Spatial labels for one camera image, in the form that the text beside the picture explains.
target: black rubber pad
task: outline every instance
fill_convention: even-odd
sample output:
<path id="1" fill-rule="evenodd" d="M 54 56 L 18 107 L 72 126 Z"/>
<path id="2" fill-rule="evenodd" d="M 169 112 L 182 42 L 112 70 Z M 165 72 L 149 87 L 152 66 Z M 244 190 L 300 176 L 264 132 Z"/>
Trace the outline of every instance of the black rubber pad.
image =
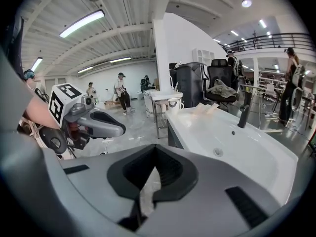
<path id="1" fill-rule="evenodd" d="M 89 169 L 89 167 L 87 165 L 79 165 L 79 166 L 75 166 L 75 167 L 64 168 L 64 171 L 65 171 L 66 175 L 69 175 L 69 174 L 80 172 L 80 171 L 83 171 L 86 169 Z"/>
<path id="2" fill-rule="evenodd" d="M 232 187 L 225 192 L 251 228 L 268 218 L 267 214 L 240 187 Z"/>

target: bathroom sink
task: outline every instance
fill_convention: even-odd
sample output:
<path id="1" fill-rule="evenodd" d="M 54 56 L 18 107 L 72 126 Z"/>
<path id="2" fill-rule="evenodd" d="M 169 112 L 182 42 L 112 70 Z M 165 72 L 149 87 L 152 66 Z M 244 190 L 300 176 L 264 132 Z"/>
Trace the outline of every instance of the bathroom sink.
<path id="1" fill-rule="evenodd" d="M 255 128 L 237 126 L 239 118 L 215 109 L 212 114 L 193 113 L 194 108 L 166 116 L 182 147 L 233 166 L 286 204 L 290 195 L 297 156 L 280 142 Z"/>

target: cable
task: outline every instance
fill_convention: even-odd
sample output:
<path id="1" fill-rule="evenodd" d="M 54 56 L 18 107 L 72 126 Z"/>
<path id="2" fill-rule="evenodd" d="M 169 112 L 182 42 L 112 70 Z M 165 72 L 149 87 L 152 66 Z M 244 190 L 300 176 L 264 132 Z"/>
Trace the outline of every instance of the cable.
<path id="1" fill-rule="evenodd" d="M 284 128 L 289 129 L 289 130 L 290 130 L 290 132 L 297 132 L 299 135 L 303 136 L 305 140 L 308 140 L 308 141 L 309 141 L 309 138 L 307 138 L 305 134 L 300 133 L 297 129 L 293 129 L 293 130 L 291 130 L 291 128 L 290 128 L 290 127 L 286 127 L 286 126 L 285 126 Z"/>

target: faucet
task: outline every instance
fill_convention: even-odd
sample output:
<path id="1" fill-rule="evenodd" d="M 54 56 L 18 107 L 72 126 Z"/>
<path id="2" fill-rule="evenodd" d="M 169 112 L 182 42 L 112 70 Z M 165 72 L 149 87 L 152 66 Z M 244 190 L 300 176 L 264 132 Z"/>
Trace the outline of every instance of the faucet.
<path id="1" fill-rule="evenodd" d="M 252 99 L 252 93 L 250 91 L 244 91 L 244 93 L 245 93 L 245 100 L 243 102 L 243 105 L 240 107 L 241 115 L 240 115 L 240 120 L 238 123 L 238 126 L 241 128 L 246 127 L 248 116 L 250 113 L 251 99 Z"/>

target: office chair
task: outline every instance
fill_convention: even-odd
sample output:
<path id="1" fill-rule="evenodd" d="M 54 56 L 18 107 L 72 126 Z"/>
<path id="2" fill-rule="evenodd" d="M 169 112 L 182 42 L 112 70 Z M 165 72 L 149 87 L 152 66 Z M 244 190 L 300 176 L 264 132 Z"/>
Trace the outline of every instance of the office chair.
<path id="1" fill-rule="evenodd" d="M 204 73 L 206 78 L 203 78 L 203 91 L 204 91 L 204 97 L 210 101 L 214 101 L 217 104 L 225 104 L 235 102 L 236 97 L 231 96 L 228 98 L 224 98 L 220 95 L 212 94 L 211 92 L 207 92 L 207 81 L 209 81 L 208 88 L 214 86 L 215 80 L 219 79 L 221 80 L 226 86 L 231 87 L 231 78 L 232 78 L 232 72 L 233 68 L 231 66 L 228 66 L 226 59 L 214 59 L 212 60 L 211 66 L 207 67 L 208 75 Z"/>

